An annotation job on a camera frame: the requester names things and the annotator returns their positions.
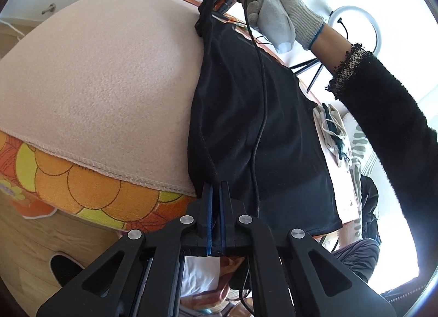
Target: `wooden floor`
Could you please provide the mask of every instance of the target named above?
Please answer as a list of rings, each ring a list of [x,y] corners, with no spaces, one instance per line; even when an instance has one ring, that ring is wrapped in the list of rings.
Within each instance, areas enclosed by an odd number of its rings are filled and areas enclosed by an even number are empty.
[[[117,239],[114,230],[60,211],[26,220],[0,192],[0,276],[31,317],[60,288],[49,269],[55,252],[88,266]]]
[[[23,34],[27,35],[34,28],[30,26],[13,24],[16,29],[20,30]],[[0,59],[4,57],[10,49],[12,49],[18,43],[18,37],[21,37],[18,33],[12,30],[5,24],[0,23]]]

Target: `black garment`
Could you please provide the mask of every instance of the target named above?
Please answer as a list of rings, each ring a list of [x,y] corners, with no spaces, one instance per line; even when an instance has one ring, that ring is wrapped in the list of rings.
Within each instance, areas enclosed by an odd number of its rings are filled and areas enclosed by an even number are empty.
[[[437,133],[403,85],[359,44],[327,89],[345,104],[369,139],[412,233],[420,276],[382,294],[403,316],[438,263]]]
[[[377,207],[379,193],[374,181],[362,175],[361,176],[361,196],[362,196],[362,238],[374,239],[379,245],[382,244],[378,231],[377,218],[374,210]]]
[[[263,118],[260,65],[251,41],[200,6],[204,40],[188,139],[189,175],[201,196],[204,181],[228,181],[231,197],[256,215],[250,157]],[[272,229],[300,227],[312,235],[342,227],[327,163],[308,100],[292,71],[263,50],[268,119],[256,155],[260,218]]]
[[[50,269],[56,281],[58,281],[62,287],[67,285],[76,275],[84,270],[72,259],[60,254],[52,256],[50,259]]]
[[[347,268],[368,283],[380,255],[380,244],[374,239],[362,239],[332,253]]]

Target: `lace cuff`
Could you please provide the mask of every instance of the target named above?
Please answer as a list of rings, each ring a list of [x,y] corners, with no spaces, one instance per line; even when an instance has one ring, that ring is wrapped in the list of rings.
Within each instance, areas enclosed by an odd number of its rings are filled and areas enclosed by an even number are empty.
[[[332,92],[336,99],[343,92],[345,83],[351,81],[357,73],[359,64],[373,53],[362,48],[362,44],[351,46],[351,50],[345,54],[345,60],[335,68],[335,75],[330,80],[326,90]]]

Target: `gloved hand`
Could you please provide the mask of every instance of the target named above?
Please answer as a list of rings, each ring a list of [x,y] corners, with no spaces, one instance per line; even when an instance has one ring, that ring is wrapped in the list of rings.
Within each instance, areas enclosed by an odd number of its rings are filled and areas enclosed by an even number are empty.
[[[247,13],[249,24],[266,36],[280,53],[290,51],[295,39],[305,50],[310,49],[324,25],[323,17],[311,11],[302,0],[248,0]],[[289,42],[287,51],[277,48]]]

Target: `orange flower pattern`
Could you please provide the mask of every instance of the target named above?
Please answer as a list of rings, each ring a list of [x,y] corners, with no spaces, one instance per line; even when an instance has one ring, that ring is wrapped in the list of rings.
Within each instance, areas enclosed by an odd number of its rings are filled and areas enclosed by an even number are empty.
[[[60,209],[126,231],[161,229],[195,199],[109,178],[3,132],[0,183],[0,190],[25,218],[50,216]]]

